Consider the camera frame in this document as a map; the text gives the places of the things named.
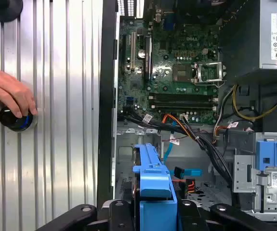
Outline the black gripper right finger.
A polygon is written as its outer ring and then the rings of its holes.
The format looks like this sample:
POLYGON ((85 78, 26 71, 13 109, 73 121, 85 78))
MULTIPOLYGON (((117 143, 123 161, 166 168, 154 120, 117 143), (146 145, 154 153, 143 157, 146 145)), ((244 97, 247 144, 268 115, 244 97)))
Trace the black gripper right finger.
POLYGON ((178 202, 179 231, 277 231, 277 226, 261 221, 226 204, 201 210, 191 200, 178 202))

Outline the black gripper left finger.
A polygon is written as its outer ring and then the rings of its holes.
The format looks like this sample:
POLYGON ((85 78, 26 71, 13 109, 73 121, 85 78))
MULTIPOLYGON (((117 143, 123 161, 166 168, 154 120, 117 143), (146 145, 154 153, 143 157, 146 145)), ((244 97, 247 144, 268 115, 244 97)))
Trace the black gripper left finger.
POLYGON ((108 201, 98 210, 82 204, 65 212, 39 231, 133 231, 135 230, 130 204, 123 200, 108 201))

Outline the person's bare hand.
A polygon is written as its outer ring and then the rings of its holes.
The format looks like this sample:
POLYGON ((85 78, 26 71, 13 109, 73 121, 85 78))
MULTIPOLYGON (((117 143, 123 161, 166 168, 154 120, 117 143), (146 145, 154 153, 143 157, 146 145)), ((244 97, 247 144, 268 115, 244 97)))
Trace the person's bare hand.
POLYGON ((0 101, 17 117, 37 115, 33 93, 13 76, 0 71, 0 101))

